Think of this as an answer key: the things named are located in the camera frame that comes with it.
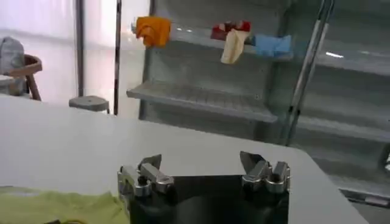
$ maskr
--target shelf rack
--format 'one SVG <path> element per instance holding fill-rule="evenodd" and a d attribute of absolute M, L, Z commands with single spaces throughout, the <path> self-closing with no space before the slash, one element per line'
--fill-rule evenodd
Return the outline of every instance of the shelf rack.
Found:
<path fill-rule="evenodd" d="M 256 121 L 275 122 L 273 115 L 259 100 L 249 96 L 175 85 L 160 81 L 146 81 L 127 91 L 127 96 L 155 103 L 191 108 Z"/>
<path fill-rule="evenodd" d="M 370 139 L 378 142 L 390 142 L 390 130 L 364 127 L 317 117 L 301 116 L 299 117 L 297 126 L 299 128 L 322 131 L 340 136 Z"/>

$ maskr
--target blue glove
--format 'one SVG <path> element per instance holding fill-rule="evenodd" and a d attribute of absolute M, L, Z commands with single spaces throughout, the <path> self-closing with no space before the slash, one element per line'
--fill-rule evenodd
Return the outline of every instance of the blue glove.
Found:
<path fill-rule="evenodd" d="M 290 53 L 291 35 L 276 38 L 258 34 L 255 36 L 256 53 L 266 57 L 279 57 Z"/>

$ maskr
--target red cloth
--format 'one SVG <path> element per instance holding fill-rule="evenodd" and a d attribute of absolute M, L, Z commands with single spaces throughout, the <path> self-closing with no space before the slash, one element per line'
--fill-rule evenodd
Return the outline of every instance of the red cloth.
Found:
<path fill-rule="evenodd" d="M 232 29 L 250 32 L 250 22 L 240 21 L 238 23 L 232 23 L 232 22 L 220 23 L 213 27 L 213 31 L 211 33 L 211 39 L 226 40 L 227 34 Z"/>

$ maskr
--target gray chair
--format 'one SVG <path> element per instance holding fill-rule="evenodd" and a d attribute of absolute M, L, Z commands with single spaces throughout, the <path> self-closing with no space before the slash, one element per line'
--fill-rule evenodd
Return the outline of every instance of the gray chair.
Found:
<path fill-rule="evenodd" d="M 110 114 L 110 104 L 107 100 L 97 96 L 75 97 L 69 100 L 69 107 L 90 111 L 107 111 Z"/>

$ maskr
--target beige cloth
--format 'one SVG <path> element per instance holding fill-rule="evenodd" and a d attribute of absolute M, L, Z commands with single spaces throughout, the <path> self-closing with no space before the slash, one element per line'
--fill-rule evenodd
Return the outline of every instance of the beige cloth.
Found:
<path fill-rule="evenodd" d="M 221 62 L 224 64 L 233 64 L 237 61 L 244 50 L 244 42 L 249 36 L 249 32 L 232 29 L 226 37 L 224 53 Z"/>

